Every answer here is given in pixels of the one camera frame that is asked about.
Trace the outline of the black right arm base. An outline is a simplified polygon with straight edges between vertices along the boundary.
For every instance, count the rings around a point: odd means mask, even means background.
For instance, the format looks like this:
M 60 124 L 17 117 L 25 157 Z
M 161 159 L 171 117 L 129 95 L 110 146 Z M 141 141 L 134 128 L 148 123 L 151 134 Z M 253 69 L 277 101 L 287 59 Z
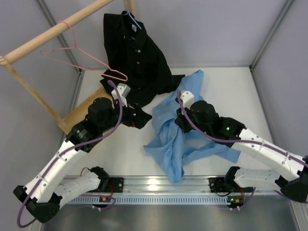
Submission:
M 210 192 L 219 196 L 228 196 L 231 193 L 252 193 L 253 187 L 241 187 L 234 181 L 226 181 L 224 177 L 211 177 L 209 180 Z

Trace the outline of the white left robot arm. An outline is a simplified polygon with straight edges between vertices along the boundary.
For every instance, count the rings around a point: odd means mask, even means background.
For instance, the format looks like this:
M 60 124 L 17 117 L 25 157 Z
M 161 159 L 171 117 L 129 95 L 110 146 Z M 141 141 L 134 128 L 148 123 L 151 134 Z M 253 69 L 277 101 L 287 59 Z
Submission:
M 87 192 L 104 192 L 109 174 L 102 167 L 93 167 L 85 175 L 62 184 L 72 167 L 90 153 L 96 144 L 123 124 L 143 128 L 152 116 L 133 103 L 97 98 L 88 107 L 84 120 L 74 125 L 50 162 L 25 186 L 13 193 L 23 207 L 40 223 L 50 221 L 71 200 Z

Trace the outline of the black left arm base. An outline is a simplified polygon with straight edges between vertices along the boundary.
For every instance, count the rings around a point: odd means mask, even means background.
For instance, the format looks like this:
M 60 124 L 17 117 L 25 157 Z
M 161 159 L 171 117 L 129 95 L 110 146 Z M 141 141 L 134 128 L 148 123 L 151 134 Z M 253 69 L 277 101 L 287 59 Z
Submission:
M 122 193 L 124 188 L 124 178 L 110 177 L 104 181 L 102 192 L 103 193 Z

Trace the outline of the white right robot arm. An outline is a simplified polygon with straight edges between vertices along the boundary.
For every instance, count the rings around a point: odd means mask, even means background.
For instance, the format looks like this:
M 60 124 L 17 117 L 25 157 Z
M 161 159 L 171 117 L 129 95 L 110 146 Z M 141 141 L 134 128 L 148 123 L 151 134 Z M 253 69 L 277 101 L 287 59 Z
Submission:
M 243 123 L 221 117 L 213 105 L 205 101 L 194 102 L 189 108 L 183 100 L 176 101 L 175 123 L 185 133 L 195 130 L 211 141 L 243 152 L 265 164 L 268 170 L 247 169 L 232 166 L 225 174 L 220 187 L 235 192 L 244 188 L 260 188 L 278 191 L 286 198 L 299 203 L 308 201 L 308 158 L 292 154 L 256 135 Z

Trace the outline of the light blue shirt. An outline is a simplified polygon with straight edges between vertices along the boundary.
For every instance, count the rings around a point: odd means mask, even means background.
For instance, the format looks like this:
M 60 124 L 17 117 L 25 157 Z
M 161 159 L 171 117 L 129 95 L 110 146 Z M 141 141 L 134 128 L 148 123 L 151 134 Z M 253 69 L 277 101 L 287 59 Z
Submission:
M 180 182 L 184 176 L 185 165 L 212 155 L 236 163 L 240 151 L 206 141 L 205 137 L 195 130 L 182 132 L 175 124 L 176 110 L 180 107 L 175 101 L 176 97 L 175 91 L 152 109 L 152 127 L 155 135 L 154 139 L 144 146 L 146 154 L 155 159 L 170 181 Z

